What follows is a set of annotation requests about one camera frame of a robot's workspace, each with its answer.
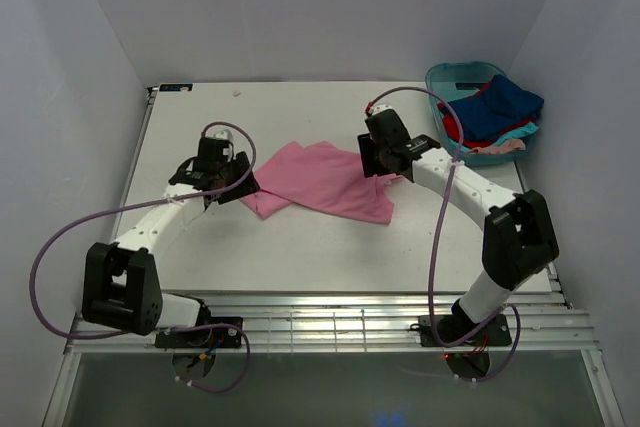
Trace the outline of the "pink t shirt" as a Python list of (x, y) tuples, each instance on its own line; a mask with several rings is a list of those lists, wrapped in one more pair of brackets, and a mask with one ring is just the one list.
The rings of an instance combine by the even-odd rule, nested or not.
[(265, 220), (290, 205), (341, 218), (388, 225), (394, 204), (385, 189), (397, 175), (366, 177), (360, 155), (323, 141), (290, 142), (256, 172), (260, 190), (241, 199)]

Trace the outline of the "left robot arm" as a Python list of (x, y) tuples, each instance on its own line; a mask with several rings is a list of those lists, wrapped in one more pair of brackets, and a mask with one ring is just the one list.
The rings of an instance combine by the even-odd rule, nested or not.
[(165, 293), (158, 263), (168, 248), (212, 203), (220, 205), (259, 190), (251, 161), (234, 148), (226, 127), (204, 133), (194, 157), (168, 180), (162, 201), (110, 243), (86, 254), (82, 316), (85, 321), (126, 333), (191, 328), (202, 321), (201, 301)]

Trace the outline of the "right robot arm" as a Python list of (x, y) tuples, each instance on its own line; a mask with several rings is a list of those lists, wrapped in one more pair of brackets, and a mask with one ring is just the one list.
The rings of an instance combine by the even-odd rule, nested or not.
[(454, 303), (451, 312), (432, 318), (442, 346), (475, 337), (506, 307), (513, 293), (559, 255), (545, 198), (535, 190), (517, 193), (481, 176), (427, 135), (410, 136), (388, 105), (365, 112), (367, 133), (358, 138), (365, 176), (396, 174), (437, 193), (482, 232), (482, 271)]

